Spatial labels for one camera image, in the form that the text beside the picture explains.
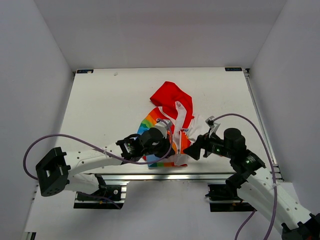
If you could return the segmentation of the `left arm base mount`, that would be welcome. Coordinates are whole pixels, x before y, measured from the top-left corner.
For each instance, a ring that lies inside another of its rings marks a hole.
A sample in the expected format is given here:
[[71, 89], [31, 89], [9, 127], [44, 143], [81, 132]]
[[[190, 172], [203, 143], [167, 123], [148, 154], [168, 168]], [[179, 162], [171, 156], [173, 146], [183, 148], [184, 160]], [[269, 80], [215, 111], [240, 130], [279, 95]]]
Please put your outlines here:
[[91, 194], [77, 192], [73, 208], [121, 210], [125, 203], [129, 182], [105, 180], [100, 174], [95, 174], [94, 176], [98, 181], [98, 189]]

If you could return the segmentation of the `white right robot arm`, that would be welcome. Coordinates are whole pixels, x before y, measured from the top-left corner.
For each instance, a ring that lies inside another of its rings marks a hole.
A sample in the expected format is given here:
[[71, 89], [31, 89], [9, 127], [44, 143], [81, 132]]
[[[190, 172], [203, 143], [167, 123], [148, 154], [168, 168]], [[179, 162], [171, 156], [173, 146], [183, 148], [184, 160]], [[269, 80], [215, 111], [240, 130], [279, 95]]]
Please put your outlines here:
[[318, 240], [320, 216], [312, 214], [273, 179], [265, 163], [247, 149], [246, 139], [237, 128], [228, 128], [219, 138], [210, 131], [199, 135], [183, 152], [199, 160], [210, 154], [229, 158], [235, 171], [226, 179], [226, 195], [249, 203], [281, 234], [283, 240]]

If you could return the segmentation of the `rainbow red kids jacket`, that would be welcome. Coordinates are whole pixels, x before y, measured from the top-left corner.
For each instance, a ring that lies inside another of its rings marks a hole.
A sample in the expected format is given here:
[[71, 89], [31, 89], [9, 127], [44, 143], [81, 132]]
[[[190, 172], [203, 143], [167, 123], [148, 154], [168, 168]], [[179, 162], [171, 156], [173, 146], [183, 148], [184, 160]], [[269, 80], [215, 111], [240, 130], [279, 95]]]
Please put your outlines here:
[[154, 155], [145, 156], [150, 168], [186, 167], [190, 156], [184, 149], [193, 144], [199, 135], [207, 133], [205, 119], [194, 113], [193, 99], [182, 91], [174, 82], [166, 81], [150, 97], [155, 108], [142, 120], [137, 133], [142, 134], [156, 125], [158, 118], [172, 122], [174, 155], [155, 162], [159, 158]]

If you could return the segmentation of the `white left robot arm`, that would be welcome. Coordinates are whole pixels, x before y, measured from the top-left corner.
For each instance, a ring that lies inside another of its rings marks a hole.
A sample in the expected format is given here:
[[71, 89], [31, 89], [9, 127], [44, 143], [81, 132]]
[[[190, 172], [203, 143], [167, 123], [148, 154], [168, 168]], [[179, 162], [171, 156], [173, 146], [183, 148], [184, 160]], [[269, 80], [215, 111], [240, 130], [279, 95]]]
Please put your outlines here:
[[36, 174], [43, 197], [62, 191], [84, 192], [99, 200], [105, 196], [103, 178], [91, 173], [97, 168], [139, 164], [145, 156], [160, 160], [173, 153], [172, 132], [167, 127], [152, 127], [142, 134], [131, 134], [104, 149], [92, 148], [65, 152], [61, 147], [51, 149], [36, 165]]

